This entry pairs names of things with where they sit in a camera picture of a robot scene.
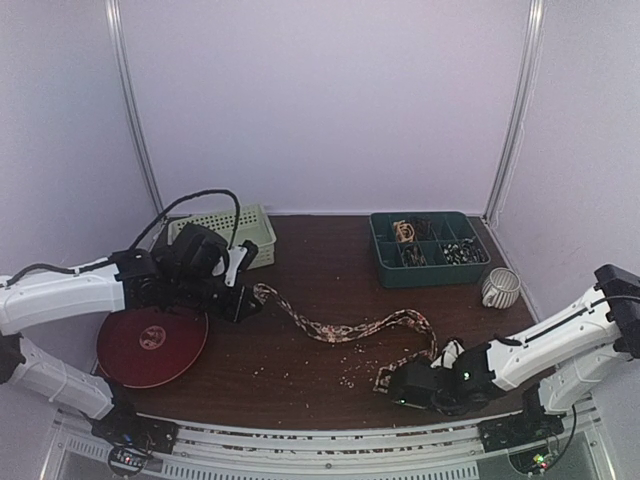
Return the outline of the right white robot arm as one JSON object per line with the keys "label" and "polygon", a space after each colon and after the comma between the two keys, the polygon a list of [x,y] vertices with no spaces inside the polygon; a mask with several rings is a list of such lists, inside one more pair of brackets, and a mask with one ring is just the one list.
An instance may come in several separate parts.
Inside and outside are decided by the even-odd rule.
{"label": "right white robot arm", "polygon": [[568,411],[615,365],[639,356],[639,278],[612,264],[570,306],[534,326],[465,349],[449,343],[435,360],[410,360],[390,376],[392,402],[444,415],[484,409],[543,371],[537,403],[513,419],[519,440],[535,440],[551,415]]}

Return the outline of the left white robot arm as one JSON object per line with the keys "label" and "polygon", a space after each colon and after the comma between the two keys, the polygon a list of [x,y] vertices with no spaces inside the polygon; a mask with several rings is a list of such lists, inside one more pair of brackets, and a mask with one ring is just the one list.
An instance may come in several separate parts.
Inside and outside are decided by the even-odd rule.
{"label": "left white robot arm", "polygon": [[199,225],[150,250],[137,246],[92,263],[37,263],[1,279],[1,380],[84,414],[123,444],[137,442],[144,424],[120,386],[79,370],[31,341],[26,333],[97,315],[138,310],[191,310],[237,321],[253,310],[239,281],[259,252]]}

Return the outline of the pale green plastic basket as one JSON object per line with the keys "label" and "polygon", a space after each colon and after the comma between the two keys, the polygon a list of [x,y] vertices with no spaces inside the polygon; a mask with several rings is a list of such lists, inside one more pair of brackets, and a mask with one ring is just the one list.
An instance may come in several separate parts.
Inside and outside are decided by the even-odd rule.
{"label": "pale green plastic basket", "polygon": [[[181,230],[190,223],[206,227],[229,242],[235,223],[235,211],[227,210],[175,218],[168,223],[167,243],[171,245]],[[258,254],[248,267],[249,270],[275,264],[277,237],[262,205],[246,205],[240,209],[234,244],[239,245],[246,240],[253,242],[258,247]]]}

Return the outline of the right aluminium frame post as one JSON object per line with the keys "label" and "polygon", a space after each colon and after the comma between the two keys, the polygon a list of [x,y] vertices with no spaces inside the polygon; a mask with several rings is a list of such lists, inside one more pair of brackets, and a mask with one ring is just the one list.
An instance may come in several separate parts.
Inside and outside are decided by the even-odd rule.
{"label": "right aluminium frame post", "polygon": [[539,48],[545,14],[545,1],[531,0],[526,31],[521,53],[519,73],[506,134],[501,149],[496,175],[484,211],[484,220],[490,227],[496,227],[504,207],[507,191],[515,169],[524,121],[528,108],[539,58]]}

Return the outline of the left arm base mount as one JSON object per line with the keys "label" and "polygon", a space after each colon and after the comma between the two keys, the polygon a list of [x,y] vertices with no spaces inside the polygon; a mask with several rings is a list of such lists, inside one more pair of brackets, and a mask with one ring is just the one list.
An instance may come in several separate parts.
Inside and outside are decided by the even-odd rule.
{"label": "left arm base mount", "polygon": [[156,453],[171,454],[179,433],[177,423],[140,415],[124,398],[114,397],[104,417],[86,420],[92,435],[111,446],[106,464],[120,478],[140,474]]}

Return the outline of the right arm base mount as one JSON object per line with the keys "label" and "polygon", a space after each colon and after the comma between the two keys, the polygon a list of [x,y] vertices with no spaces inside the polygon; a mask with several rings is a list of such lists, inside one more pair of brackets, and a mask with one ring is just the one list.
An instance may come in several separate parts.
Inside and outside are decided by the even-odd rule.
{"label": "right arm base mount", "polygon": [[542,475],[555,460],[549,441],[564,432],[565,414],[548,414],[542,406],[540,384],[536,383],[522,394],[520,413],[485,420],[478,424],[480,440],[486,453],[523,447],[544,441],[545,445],[509,455],[514,469],[528,476]]}

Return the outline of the patterned paisley necktie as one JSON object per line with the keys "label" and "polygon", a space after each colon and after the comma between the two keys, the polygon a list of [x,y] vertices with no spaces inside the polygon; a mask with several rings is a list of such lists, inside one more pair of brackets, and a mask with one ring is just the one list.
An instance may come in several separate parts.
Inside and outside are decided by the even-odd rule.
{"label": "patterned paisley necktie", "polygon": [[265,305],[268,300],[274,300],[275,303],[293,319],[295,325],[309,338],[323,343],[342,344],[356,342],[391,327],[405,327],[423,336],[426,340],[426,347],[424,349],[410,353],[387,365],[381,366],[378,369],[375,380],[391,377],[396,370],[411,361],[426,360],[427,364],[430,365],[437,357],[438,344],[436,333],[429,320],[416,310],[401,309],[392,312],[382,319],[365,321],[355,325],[323,324],[310,320],[299,313],[288,300],[270,285],[257,283],[253,286],[253,290],[256,299],[261,302],[261,305]]}

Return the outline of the red round tray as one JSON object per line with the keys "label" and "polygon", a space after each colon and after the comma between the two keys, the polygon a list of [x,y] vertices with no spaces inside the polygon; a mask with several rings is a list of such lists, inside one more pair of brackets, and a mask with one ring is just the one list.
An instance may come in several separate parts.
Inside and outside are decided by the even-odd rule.
{"label": "red round tray", "polygon": [[206,314],[189,309],[151,307],[112,313],[97,337],[98,371],[130,389],[165,385],[198,361],[209,327]]}

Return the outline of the black white small clips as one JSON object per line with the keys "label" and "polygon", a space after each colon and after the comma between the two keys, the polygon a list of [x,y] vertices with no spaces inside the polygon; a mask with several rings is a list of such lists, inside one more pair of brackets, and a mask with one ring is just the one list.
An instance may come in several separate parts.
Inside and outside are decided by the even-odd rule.
{"label": "black white small clips", "polygon": [[446,263],[449,265],[472,265],[489,261],[488,255],[474,238],[443,243],[441,250]]}

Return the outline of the striped ceramic mug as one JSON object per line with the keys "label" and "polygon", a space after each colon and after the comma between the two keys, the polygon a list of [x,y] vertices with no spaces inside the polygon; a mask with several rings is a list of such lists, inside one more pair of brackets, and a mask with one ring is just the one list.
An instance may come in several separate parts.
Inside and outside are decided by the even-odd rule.
{"label": "striped ceramic mug", "polygon": [[495,268],[482,284],[482,305],[499,310],[510,308],[519,298],[520,288],[521,281],[515,272],[504,267]]}

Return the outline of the left aluminium frame post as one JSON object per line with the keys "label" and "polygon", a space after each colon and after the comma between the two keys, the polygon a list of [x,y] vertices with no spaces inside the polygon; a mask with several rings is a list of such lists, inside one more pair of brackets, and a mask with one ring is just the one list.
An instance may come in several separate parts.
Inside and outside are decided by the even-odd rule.
{"label": "left aluminium frame post", "polygon": [[161,199],[160,190],[156,180],[149,150],[143,131],[143,124],[139,113],[134,83],[131,76],[131,69],[126,48],[126,40],[121,16],[121,2],[117,0],[106,0],[105,13],[107,26],[111,38],[116,67],[118,70],[120,88],[125,105],[125,116],[133,142],[134,152],[143,184],[151,205],[156,214],[160,213],[164,204]]}

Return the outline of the front aluminium rail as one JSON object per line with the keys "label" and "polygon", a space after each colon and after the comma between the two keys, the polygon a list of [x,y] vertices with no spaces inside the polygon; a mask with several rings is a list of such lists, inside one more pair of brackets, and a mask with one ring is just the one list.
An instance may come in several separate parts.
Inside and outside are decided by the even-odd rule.
{"label": "front aluminium rail", "polygon": [[565,432],[495,451],[480,420],[362,430],[270,430],[181,421],[169,453],[125,462],[79,415],[59,411],[41,479],[528,479],[528,461],[556,465],[537,479],[618,479],[590,398]]}

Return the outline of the tan rubber bands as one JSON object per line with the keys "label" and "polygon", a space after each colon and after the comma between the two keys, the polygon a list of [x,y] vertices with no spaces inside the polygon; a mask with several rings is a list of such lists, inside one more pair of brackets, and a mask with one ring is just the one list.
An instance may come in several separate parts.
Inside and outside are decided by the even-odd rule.
{"label": "tan rubber bands", "polygon": [[398,243],[412,243],[416,239],[413,225],[405,220],[392,223],[395,239]]}

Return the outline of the aluminium frame post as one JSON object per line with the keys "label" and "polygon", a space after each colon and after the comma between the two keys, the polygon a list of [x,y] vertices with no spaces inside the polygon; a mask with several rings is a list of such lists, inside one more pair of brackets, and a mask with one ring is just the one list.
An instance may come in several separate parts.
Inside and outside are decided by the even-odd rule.
{"label": "aluminium frame post", "polygon": [[528,108],[539,58],[539,48],[545,14],[545,1],[531,0],[526,31],[521,53],[519,73],[506,134],[501,149],[496,175],[484,211],[484,220],[490,227],[496,227],[504,207],[507,191],[515,169],[524,121]]}
{"label": "aluminium frame post", "polygon": [[131,76],[131,69],[126,48],[126,40],[121,16],[121,2],[117,0],[106,0],[105,13],[107,26],[111,38],[116,67],[118,70],[120,88],[125,105],[125,116],[133,142],[134,152],[143,184],[151,205],[156,214],[160,213],[164,204],[161,199],[160,190],[156,180],[149,150],[143,131],[143,124],[139,113],[134,83]]}

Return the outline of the dark green compartment organizer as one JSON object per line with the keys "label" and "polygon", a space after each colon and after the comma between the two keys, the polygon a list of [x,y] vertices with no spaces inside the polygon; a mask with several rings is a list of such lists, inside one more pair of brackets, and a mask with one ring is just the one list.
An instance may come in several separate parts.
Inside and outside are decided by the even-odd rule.
{"label": "dark green compartment organizer", "polygon": [[[407,268],[403,265],[400,250],[412,243],[398,243],[392,223],[410,222],[416,233],[417,243],[426,259],[424,267]],[[491,263],[485,248],[469,217],[457,211],[445,212],[395,212],[373,213],[369,216],[374,258],[380,284],[385,288],[418,288],[478,282]],[[472,265],[449,265],[441,245],[465,238],[474,238],[484,249],[489,261]]]}

